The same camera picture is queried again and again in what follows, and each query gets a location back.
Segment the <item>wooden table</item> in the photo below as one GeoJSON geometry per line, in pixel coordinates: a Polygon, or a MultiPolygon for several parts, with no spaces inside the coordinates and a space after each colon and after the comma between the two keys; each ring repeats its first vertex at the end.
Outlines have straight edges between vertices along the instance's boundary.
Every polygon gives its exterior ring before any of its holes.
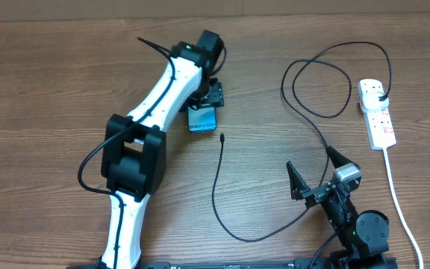
{"type": "MultiPolygon", "coordinates": [[[[281,76],[295,59],[366,40],[385,47],[392,61],[390,111],[398,141],[389,151],[393,177],[430,268],[430,13],[0,23],[0,268],[64,268],[94,262],[103,253],[109,199],[79,186],[78,166],[102,141],[108,118],[136,107],[162,73],[164,59],[137,37],[171,46],[196,42],[203,29],[220,34],[228,48],[218,76],[225,107],[217,111],[213,133],[190,134],[185,114],[172,124],[167,172],[144,221],[143,260],[312,256],[332,233],[320,206],[258,243],[235,241],[222,230],[211,207],[219,133],[226,142],[216,203],[228,228],[256,238],[288,223],[305,206],[290,198],[286,161],[315,186],[325,153],[314,130],[282,102],[281,76]]],[[[332,146],[361,165],[363,181],[352,201],[359,212],[376,209],[390,218],[387,255],[397,257],[401,268],[416,268],[382,153],[369,148],[355,87],[362,78],[387,83],[384,56],[355,45],[323,60],[351,76],[352,101],[335,119],[310,118],[332,146]]],[[[346,79],[323,66],[308,67],[297,87],[300,99],[322,114],[339,111],[348,94],[346,79]]],[[[100,157],[84,178],[103,188],[99,165],[100,157]]],[[[324,255],[339,248],[335,240],[324,255]]]]}

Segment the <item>power strip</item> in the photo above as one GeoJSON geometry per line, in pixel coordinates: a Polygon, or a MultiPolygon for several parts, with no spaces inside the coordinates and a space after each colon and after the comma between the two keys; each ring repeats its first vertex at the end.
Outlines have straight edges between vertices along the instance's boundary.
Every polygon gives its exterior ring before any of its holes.
{"type": "Polygon", "coordinates": [[[411,239],[414,249],[416,250],[417,258],[419,260],[419,269],[424,268],[423,255],[417,245],[416,239],[411,233],[411,230],[402,215],[401,207],[397,200],[396,191],[394,190],[393,176],[391,175],[391,168],[389,158],[387,156],[387,148],[396,144],[396,137],[394,136],[393,122],[389,110],[389,99],[379,101],[379,97],[384,95],[382,83],[375,79],[363,79],[358,84],[359,105],[364,114],[364,122],[366,123],[367,137],[370,140],[371,149],[382,150],[384,154],[384,161],[386,163],[387,180],[389,182],[389,189],[393,197],[394,205],[396,206],[399,219],[404,227],[404,230],[411,239]]]}

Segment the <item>wall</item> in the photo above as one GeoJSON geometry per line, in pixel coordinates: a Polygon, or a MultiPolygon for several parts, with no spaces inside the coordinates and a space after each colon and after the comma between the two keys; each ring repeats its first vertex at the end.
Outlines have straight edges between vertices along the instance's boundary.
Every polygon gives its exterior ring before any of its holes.
{"type": "Polygon", "coordinates": [[[430,0],[0,0],[0,22],[404,12],[430,12],[430,0]]]}

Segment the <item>wooden floor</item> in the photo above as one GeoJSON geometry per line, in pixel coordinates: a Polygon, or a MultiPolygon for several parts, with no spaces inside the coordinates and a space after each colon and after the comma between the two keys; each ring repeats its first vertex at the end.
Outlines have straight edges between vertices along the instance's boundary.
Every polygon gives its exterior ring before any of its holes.
{"type": "MultiPolygon", "coordinates": [[[[185,114],[172,124],[166,176],[144,221],[143,260],[312,256],[332,234],[319,206],[262,242],[235,241],[223,231],[211,208],[219,133],[226,140],[216,203],[227,227],[256,238],[290,222],[305,206],[290,198],[286,161],[315,186],[325,153],[314,130],[282,102],[281,77],[295,59],[335,43],[366,40],[385,47],[392,61],[394,183],[430,268],[430,13],[0,23],[0,268],[64,268],[94,262],[103,253],[109,198],[79,186],[78,166],[102,141],[108,118],[135,108],[165,67],[137,37],[171,46],[196,42],[203,29],[220,34],[228,49],[218,76],[225,107],[217,111],[213,133],[190,134],[185,114]]],[[[387,255],[397,257],[400,268],[416,268],[382,153],[369,148],[355,87],[362,78],[387,83],[384,55],[355,45],[322,59],[350,75],[352,101],[335,119],[310,118],[332,146],[361,165],[363,181],[352,201],[359,212],[376,209],[390,218],[387,255]]],[[[290,93],[294,70],[288,76],[290,93]]],[[[339,111],[348,95],[346,79],[328,67],[308,67],[296,85],[300,99],[322,114],[339,111]]],[[[84,177],[103,188],[99,165],[100,157],[84,177]]],[[[335,240],[323,255],[339,248],[335,240]]]]}

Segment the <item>wood grain surface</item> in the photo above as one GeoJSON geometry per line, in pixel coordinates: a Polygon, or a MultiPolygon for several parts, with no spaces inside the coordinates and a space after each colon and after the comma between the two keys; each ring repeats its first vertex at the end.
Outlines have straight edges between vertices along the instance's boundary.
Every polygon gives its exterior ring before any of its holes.
{"type": "MultiPolygon", "coordinates": [[[[218,76],[225,107],[217,110],[213,133],[190,134],[185,114],[172,124],[166,176],[144,221],[143,260],[312,256],[332,233],[319,206],[258,243],[235,241],[222,230],[211,208],[219,133],[226,140],[216,204],[227,227],[257,238],[290,222],[305,206],[290,198],[286,161],[314,186],[325,153],[314,130],[282,102],[281,77],[295,59],[335,43],[366,40],[385,47],[391,57],[390,111],[398,141],[389,150],[393,177],[430,268],[430,13],[0,23],[0,268],[64,268],[92,263],[103,253],[110,200],[78,185],[78,166],[102,141],[108,118],[136,107],[165,67],[137,37],[171,46],[196,42],[203,29],[220,34],[228,48],[218,76]]],[[[374,47],[355,45],[323,60],[351,76],[352,100],[335,119],[310,118],[332,146],[361,165],[363,181],[352,200],[359,212],[376,209],[390,218],[387,255],[397,257],[400,268],[416,268],[382,153],[369,148],[355,87],[362,78],[387,83],[384,56],[374,47]]],[[[308,67],[296,86],[300,99],[322,114],[339,111],[348,95],[346,79],[323,66],[308,67]]],[[[285,89],[290,92],[290,82],[285,89]]],[[[99,165],[100,155],[84,178],[103,188],[99,165]]],[[[334,241],[323,255],[339,248],[334,241]]]]}

